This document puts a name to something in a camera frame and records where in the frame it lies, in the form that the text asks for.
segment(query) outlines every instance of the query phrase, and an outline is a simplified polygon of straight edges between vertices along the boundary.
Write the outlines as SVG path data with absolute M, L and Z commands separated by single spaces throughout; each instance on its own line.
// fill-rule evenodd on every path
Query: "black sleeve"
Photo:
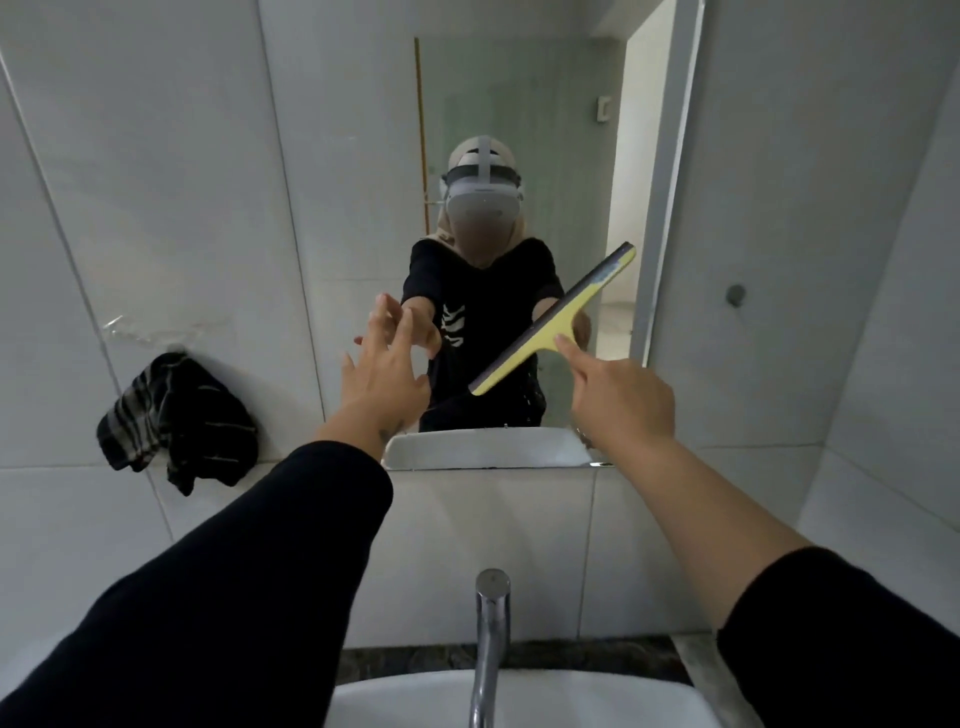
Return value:
M 717 645 L 766 728 L 958 720 L 960 638 L 822 548 L 758 576 Z
M 0 703 L 0 725 L 323 725 L 392 500 L 364 452 L 297 449 L 107 589 Z
M 536 241 L 538 245 L 533 247 L 534 265 L 530 266 L 530 272 L 534 279 L 534 303 L 543 299 L 561 299 L 564 297 L 564 287 L 557 277 L 557 266 L 553 262 L 553 254 L 546 247 L 542 240 Z
M 421 240 L 410 252 L 410 273 L 403 282 L 403 301 L 423 296 L 439 311 L 444 303 L 443 253 L 436 240 Z

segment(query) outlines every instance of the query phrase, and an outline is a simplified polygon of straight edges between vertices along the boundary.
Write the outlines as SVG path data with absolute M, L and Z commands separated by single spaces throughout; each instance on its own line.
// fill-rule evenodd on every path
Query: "black towel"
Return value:
M 234 486 L 256 462 L 256 426 L 247 409 L 210 372 L 182 352 L 158 356 L 97 425 L 115 470 L 139 473 L 157 451 L 167 479 L 185 496 L 198 477 Z

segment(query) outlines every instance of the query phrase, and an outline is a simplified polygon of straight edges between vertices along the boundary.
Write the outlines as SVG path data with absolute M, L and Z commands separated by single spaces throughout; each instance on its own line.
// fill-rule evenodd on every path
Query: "white sink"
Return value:
M 421 672 L 342 685 L 326 728 L 462 728 L 472 670 Z M 720 728 L 706 700 L 678 683 L 569 670 L 503 670 L 497 728 Z
M 590 454 L 566 427 L 488 427 L 397 435 L 383 454 L 388 471 L 464 468 L 576 468 Z

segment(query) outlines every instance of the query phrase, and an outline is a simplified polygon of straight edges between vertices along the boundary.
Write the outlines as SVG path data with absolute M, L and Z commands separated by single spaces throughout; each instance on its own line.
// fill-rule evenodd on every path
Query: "chrome faucet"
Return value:
M 510 645 L 510 577 L 500 569 L 477 576 L 477 667 L 470 728 L 493 727 L 496 676 Z

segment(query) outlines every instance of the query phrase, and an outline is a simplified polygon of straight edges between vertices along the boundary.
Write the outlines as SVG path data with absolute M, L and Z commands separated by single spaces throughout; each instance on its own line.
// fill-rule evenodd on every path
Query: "hand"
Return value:
M 590 345 L 590 332 L 592 329 L 593 326 L 590 323 L 590 317 L 582 310 L 577 311 L 577 315 L 573 317 L 573 340 L 577 342 L 577 346 L 584 351 L 586 351 Z
M 537 304 L 534 306 L 533 320 L 536 322 L 540 316 L 550 309 L 550 306 L 559 300 L 560 299 L 551 296 L 537 301 Z M 584 313 L 583 310 L 577 311 L 576 316 L 573 317 L 573 340 L 576 341 L 577 346 L 583 350 L 586 350 L 590 344 L 590 332 L 592 328 L 590 317 Z
M 357 363 L 345 353 L 341 368 L 342 406 L 368 407 L 385 442 L 419 420 L 430 402 L 430 381 L 426 375 L 414 378 L 410 360 L 413 311 L 401 310 L 396 324 L 391 301 L 387 294 L 376 297 Z
M 557 348 L 573 371 L 573 419 L 607 455 L 673 440 L 673 390 L 631 359 L 602 361 L 562 335 Z
M 386 337 L 387 344 L 390 345 L 394 343 L 396 325 L 400 319 L 403 318 L 403 312 L 411 309 L 414 314 L 413 345 L 424 347 L 426 349 L 426 355 L 431 359 L 436 356 L 444 340 L 440 334 L 440 330 L 434 326 L 431 317 L 427 316 L 418 308 L 411 306 L 409 303 L 401 305 L 400 302 L 389 293 L 382 293 L 380 295 L 383 296 L 387 302 L 388 318 L 384 326 L 384 336 Z M 353 343 L 359 346 L 363 346 L 363 340 L 363 336 L 353 337 Z

